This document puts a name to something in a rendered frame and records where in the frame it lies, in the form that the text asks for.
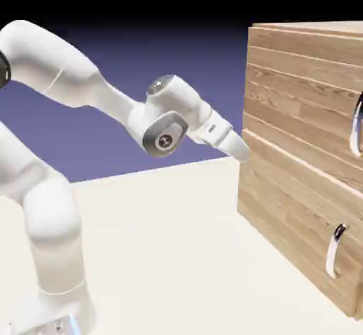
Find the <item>light wood cabinet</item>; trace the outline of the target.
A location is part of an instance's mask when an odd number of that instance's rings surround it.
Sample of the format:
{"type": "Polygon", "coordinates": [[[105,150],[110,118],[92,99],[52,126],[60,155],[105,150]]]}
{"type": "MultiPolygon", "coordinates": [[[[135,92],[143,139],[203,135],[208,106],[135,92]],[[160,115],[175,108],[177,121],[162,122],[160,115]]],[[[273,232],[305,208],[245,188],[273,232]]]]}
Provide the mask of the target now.
{"type": "MultiPolygon", "coordinates": [[[[254,133],[256,133],[258,136],[261,136],[261,137],[263,137],[263,138],[265,138],[267,141],[269,141],[265,136],[262,136],[262,135],[260,135],[260,134],[258,134],[258,132],[256,131],[256,130],[252,130],[252,129],[250,129],[250,128],[248,128],[248,127],[246,127],[245,125],[244,125],[244,120],[243,120],[243,117],[244,117],[244,107],[243,107],[243,116],[242,116],[242,124],[243,124],[243,127],[242,127],[242,136],[243,136],[243,132],[244,132],[244,130],[246,130],[246,129],[248,129],[248,130],[250,130],[250,131],[252,131],[252,132],[254,132],[254,133]]],[[[289,151],[287,151],[283,146],[281,146],[281,145],[279,145],[279,144],[277,144],[275,141],[269,141],[270,143],[273,143],[273,144],[275,144],[275,145],[277,145],[277,146],[279,146],[280,148],[282,148],[283,150],[285,150],[286,152],[288,152],[288,153],[290,153],[290,154],[292,154],[292,155],[295,155],[295,154],[293,154],[293,153],[291,153],[291,152],[289,152],[289,151]]],[[[318,166],[316,166],[316,165],[314,165],[314,164],[312,164],[312,163],[310,163],[309,161],[307,161],[307,160],[304,160],[304,161],[306,161],[308,164],[310,164],[310,165],[312,165],[312,166],[314,166],[315,168],[318,168],[319,170],[322,170],[321,168],[319,168],[318,166]]],[[[351,187],[351,186],[349,186],[348,184],[346,184],[350,189],[354,189],[354,190],[356,190],[355,188],[353,188],[353,187],[351,187]]],[[[357,191],[357,193],[358,194],[361,194],[361,195],[363,195],[363,192],[360,192],[359,190],[356,190],[357,191]]]]}

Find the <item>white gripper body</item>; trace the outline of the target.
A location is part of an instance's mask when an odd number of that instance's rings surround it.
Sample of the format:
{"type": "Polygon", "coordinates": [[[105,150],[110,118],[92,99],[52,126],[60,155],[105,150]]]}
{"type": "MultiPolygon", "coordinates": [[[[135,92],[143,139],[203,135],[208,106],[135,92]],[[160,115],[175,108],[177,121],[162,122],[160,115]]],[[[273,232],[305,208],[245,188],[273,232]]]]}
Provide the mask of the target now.
{"type": "Polygon", "coordinates": [[[229,130],[216,148],[240,163],[246,163],[250,158],[249,146],[233,129],[229,130]]]}

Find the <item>wide-plank wood cabinet door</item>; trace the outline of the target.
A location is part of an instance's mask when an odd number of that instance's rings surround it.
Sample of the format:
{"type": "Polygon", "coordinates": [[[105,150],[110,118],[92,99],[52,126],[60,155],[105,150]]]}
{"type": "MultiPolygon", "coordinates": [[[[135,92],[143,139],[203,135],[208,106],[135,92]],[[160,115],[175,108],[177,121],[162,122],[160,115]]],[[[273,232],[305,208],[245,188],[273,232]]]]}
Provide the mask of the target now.
{"type": "Polygon", "coordinates": [[[363,21],[256,23],[247,32],[244,125],[363,192],[350,150],[363,92],[363,21]]]}

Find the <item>plain wood cabinet door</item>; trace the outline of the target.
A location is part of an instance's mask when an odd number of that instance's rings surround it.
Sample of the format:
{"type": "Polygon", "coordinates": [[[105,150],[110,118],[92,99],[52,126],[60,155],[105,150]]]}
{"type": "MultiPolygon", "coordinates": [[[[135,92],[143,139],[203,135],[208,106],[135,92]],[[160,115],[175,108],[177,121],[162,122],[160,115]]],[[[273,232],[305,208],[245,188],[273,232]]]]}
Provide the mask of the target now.
{"type": "Polygon", "coordinates": [[[363,195],[246,129],[252,154],[240,167],[238,211],[343,313],[363,321],[363,195]],[[348,228],[325,271],[332,234],[348,228]]]}

